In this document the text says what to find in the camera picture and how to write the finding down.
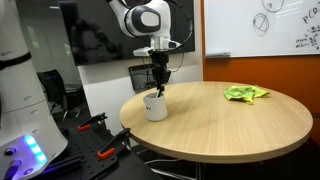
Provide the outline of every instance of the white wall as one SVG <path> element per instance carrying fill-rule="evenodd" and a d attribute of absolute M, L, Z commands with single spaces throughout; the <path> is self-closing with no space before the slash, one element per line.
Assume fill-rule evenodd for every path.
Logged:
<path fill-rule="evenodd" d="M 195 52 L 185 53 L 180 70 L 172 73 L 169 84 L 202 81 L 200 1 L 194 0 Z M 182 54 L 170 55 L 168 68 L 175 70 Z M 141 59 L 89 66 L 79 66 L 80 77 L 85 89 L 92 116 L 105 112 L 107 127 L 113 134 L 122 130 L 119 112 L 121 106 L 136 92 L 132 88 L 128 67 L 143 64 Z"/>

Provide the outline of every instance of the orange wall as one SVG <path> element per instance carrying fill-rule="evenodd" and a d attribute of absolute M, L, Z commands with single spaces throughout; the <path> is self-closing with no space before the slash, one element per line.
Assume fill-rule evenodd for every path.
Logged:
<path fill-rule="evenodd" d="M 203 0 L 201 5 L 204 55 Z M 311 113 L 320 113 L 320 55 L 228 59 L 204 57 L 203 79 L 240 82 L 273 89 L 297 99 Z"/>

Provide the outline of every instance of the black monitor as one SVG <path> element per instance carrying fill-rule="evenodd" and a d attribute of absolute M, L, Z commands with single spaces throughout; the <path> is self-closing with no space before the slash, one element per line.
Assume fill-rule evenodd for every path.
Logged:
<path fill-rule="evenodd" d="M 143 0 L 126 0 L 128 6 Z M 193 21 L 193 0 L 180 0 Z M 189 35 L 189 22 L 181 10 L 168 2 L 171 11 L 171 40 L 182 43 Z M 106 0 L 59 0 L 76 66 L 136 59 L 133 51 L 150 46 L 150 37 L 131 38 L 122 33 Z M 195 50 L 194 33 L 174 53 Z"/>

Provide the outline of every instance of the whiteboard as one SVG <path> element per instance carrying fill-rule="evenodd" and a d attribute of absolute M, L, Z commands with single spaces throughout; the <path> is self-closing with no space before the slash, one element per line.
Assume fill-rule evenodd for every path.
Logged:
<path fill-rule="evenodd" d="M 204 0 L 206 56 L 320 54 L 320 0 Z"/>

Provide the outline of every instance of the floor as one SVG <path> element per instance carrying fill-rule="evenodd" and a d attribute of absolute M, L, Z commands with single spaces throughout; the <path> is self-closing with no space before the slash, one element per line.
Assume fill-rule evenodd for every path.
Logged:
<path fill-rule="evenodd" d="M 195 177 L 195 163 L 176 160 L 142 146 L 135 146 L 132 151 L 149 167 Z M 320 146 L 309 139 L 297 150 L 270 160 L 245 164 L 206 164 L 205 180 L 318 180 L 320 179 Z M 161 176 L 164 180 L 175 178 Z"/>

